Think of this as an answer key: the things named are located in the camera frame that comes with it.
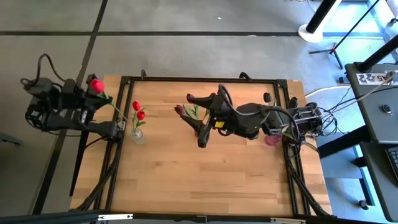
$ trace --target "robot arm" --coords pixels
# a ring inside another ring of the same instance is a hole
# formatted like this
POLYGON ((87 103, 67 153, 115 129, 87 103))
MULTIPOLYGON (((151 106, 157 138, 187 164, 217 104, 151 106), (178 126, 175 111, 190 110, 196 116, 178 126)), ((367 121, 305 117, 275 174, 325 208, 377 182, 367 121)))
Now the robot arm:
POLYGON ((199 147, 206 147, 210 129, 217 129, 222 136, 235 134, 253 140, 258 138, 260 129, 264 134, 276 135, 292 124, 293 143, 299 142, 308 132, 319 134, 322 131, 322 114, 316 103, 287 110, 278 106, 248 103, 234 109, 228 91, 221 84, 217 94, 212 93, 204 98, 194 98, 188 94, 187 101, 210 111, 206 124, 185 115, 180 116, 198 133, 199 147))
MULTIPOLYGON (((89 75, 87 84, 94 79, 96 79, 95 75, 89 75)), ((45 132, 73 129, 97 133, 108 139, 116 138, 119 128, 115 121, 94 123, 86 120, 88 113, 94 113, 112 102, 112 97, 100 98, 90 89, 90 85, 85 91, 72 79, 65 80, 63 86, 48 78, 39 78, 37 82, 22 84, 25 91, 32 95, 25 119, 34 128, 45 132), (77 116, 71 119, 64 118, 60 113, 65 109, 74 110, 77 116)))

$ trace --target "white label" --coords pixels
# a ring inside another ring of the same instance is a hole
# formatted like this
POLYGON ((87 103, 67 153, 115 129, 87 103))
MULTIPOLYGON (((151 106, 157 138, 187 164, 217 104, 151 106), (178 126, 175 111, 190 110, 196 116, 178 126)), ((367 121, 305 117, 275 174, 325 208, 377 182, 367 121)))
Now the white label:
POLYGON ((356 74, 356 78, 360 85, 380 85, 388 79, 386 75, 385 73, 359 73, 356 74))
POLYGON ((125 220, 132 219, 133 214, 98 215, 98 220, 125 220))

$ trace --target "red flower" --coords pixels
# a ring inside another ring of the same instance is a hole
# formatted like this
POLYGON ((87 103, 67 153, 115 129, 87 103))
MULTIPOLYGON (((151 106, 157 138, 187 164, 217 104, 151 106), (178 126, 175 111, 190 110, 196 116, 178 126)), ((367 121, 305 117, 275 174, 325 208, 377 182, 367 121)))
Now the red flower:
POLYGON ((181 105, 177 105, 174 107, 175 112, 178 113, 178 115, 184 115, 185 114, 185 109, 181 105))
POLYGON ((90 82, 90 87, 96 94, 100 94, 100 93, 104 92, 104 90, 105 90, 105 84, 101 80, 98 80, 98 79, 92 80, 90 82))
POLYGON ((140 121, 140 120, 143 120, 145 118, 145 112, 143 112, 143 111, 138 111, 138 113, 137 113, 137 119, 140 121))
POLYGON ((132 102, 132 107, 133 107, 136 111, 139 111, 139 110, 141 109, 141 105, 140 105, 138 102, 136 102, 136 101, 132 102))

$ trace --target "glass vase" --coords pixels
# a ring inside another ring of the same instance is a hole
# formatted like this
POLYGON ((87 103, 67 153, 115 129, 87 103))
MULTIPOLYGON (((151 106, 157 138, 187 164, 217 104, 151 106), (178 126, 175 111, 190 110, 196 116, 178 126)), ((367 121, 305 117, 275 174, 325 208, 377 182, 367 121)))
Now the glass vase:
POLYGON ((130 134, 131 134, 132 140, 134 140, 134 142, 136 142, 137 144, 145 143, 144 133, 141 131, 141 129, 136 128, 136 131, 131 130, 130 134))

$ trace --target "metal bracket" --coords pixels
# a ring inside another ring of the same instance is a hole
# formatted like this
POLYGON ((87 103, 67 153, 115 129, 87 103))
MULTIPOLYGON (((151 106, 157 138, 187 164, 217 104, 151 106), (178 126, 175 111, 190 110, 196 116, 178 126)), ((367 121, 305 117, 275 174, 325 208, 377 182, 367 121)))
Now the metal bracket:
POLYGON ((241 72, 239 74, 239 78, 245 78, 248 82, 251 82, 251 78, 248 74, 246 74, 246 72, 241 72))
POLYGON ((125 128, 126 128, 126 122, 125 122, 125 121, 120 121, 120 122, 118 123, 118 126, 119 126, 119 130, 120 130, 120 131, 124 131, 125 128))
POLYGON ((207 216, 206 215, 198 215, 196 222, 197 223, 207 223, 208 222, 207 216))
POLYGON ((133 214, 98 215, 98 221, 132 219, 133 214))
POLYGON ((121 79, 120 82, 121 82, 121 84, 124 86, 125 84, 129 83, 130 80, 131 80, 131 77, 130 77, 130 76, 122 76, 122 79, 121 79))
POLYGON ((305 224, 305 220, 296 220, 291 218, 272 218, 272 223, 283 223, 283 224, 305 224))
POLYGON ((141 80, 144 80, 144 77, 147 76, 147 73, 145 72, 144 69, 141 69, 141 80))
POLYGON ((276 83, 278 83, 282 88, 287 88, 287 80, 276 80, 276 83))

